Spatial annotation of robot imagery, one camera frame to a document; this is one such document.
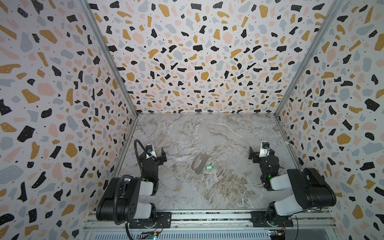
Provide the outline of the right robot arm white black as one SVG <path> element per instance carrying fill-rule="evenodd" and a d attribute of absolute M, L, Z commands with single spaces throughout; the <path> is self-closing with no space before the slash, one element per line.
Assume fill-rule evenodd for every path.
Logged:
<path fill-rule="evenodd" d="M 336 194 L 316 169 L 288 169 L 280 175 L 279 169 L 282 167 L 279 158 L 268 142 L 262 142 L 258 152 L 249 148 L 249 159 L 259 165 L 262 172 L 260 179 L 267 191 L 293 191 L 285 199 L 269 203 L 264 214 L 252 212 L 254 225 L 287 226 L 294 214 L 309 210 L 321 211 L 336 205 Z"/>

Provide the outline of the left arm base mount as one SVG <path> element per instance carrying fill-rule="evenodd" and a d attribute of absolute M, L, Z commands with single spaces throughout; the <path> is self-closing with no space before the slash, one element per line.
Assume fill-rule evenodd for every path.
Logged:
<path fill-rule="evenodd" d="M 171 227 L 172 212 L 157 212 L 148 219 L 139 219 L 130 222 L 130 229 L 169 229 Z"/>

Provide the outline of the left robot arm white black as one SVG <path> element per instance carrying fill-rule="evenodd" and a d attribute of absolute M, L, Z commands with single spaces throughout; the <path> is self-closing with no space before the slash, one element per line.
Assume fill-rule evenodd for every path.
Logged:
<path fill-rule="evenodd" d="M 140 227 L 151 228 L 158 223 L 154 204 L 140 203 L 140 197 L 154 196 L 159 187 L 159 166 L 167 161 L 164 149 L 156 156 L 152 145 L 139 155 L 142 176 L 124 175 L 112 178 L 101 202 L 96 208 L 99 221 L 112 221 L 116 225 L 137 223 Z"/>

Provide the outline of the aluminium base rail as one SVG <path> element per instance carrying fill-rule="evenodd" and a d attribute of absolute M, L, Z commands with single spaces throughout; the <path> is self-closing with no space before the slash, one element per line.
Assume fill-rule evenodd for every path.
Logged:
<path fill-rule="evenodd" d="M 255 230 L 276 229 L 335 229 L 328 209 L 295 214 L 288 223 L 273 227 L 266 222 L 262 210 L 164 210 L 158 211 L 165 231 Z"/>

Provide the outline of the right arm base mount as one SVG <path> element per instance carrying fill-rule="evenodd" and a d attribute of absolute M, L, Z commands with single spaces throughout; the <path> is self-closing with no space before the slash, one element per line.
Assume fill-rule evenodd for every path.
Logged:
<path fill-rule="evenodd" d="M 251 211 L 251 222 L 254 228 L 282 228 L 294 226 L 291 217 L 279 216 L 268 211 Z"/>

